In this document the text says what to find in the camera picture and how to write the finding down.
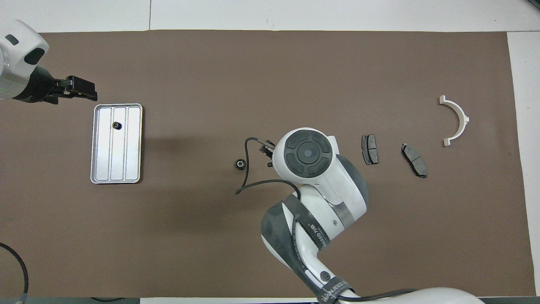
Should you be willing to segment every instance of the brown mat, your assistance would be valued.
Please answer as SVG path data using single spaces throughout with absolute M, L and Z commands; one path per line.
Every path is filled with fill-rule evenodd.
M 26 261 L 31 296 L 312 296 L 259 235 L 291 189 L 233 194 L 245 138 L 276 142 L 303 126 L 335 135 L 370 186 L 368 213 L 320 254 L 359 294 L 535 294 L 505 33 L 43 36 L 54 76 L 94 81 L 99 103 L 144 106 L 143 179 L 90 182 L 95 103 L 1 103 L 0 240 Z M 443 94 L 471 120 L 449 147 L 458 120 Z M 366 166 L 371 133 L 380 164 Z M 249 181 L 276 178 L 250 147 Z M 0 294 L 17 296 L 21 272 L 5 252 L 0 269 Z

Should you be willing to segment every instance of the silver rectangular tray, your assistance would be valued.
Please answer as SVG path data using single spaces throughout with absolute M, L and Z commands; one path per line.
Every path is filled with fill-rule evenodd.
M 93 183 L 139 181 L 142 130 L 143 107 L 138 103 L 99 104 L 94 108 Z

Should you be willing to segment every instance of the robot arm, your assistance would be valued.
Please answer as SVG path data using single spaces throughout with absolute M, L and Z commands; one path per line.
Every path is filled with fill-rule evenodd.
M 364 302 L 319 259 L 333 238 L 367 210 L 368 188 L 356 168 L 339 154 L 333 136 L 312 128 L 287 133 L 274 147 L 272 166 L 284 180 L 303 184 L 266 211 L 261 237 L 268 250 L 312 290 L 320 303 Z M 381 299 L 389 304 L 478 304 L 478 298 L 452 288 L 404 290 Z
M 76 76 L 55 79 L 39 60 L 49 45 L 31 27 L 13 20 L 0 27 L 0 100 L 45 101 L 81 97 L 97 101 L 95 85 Z

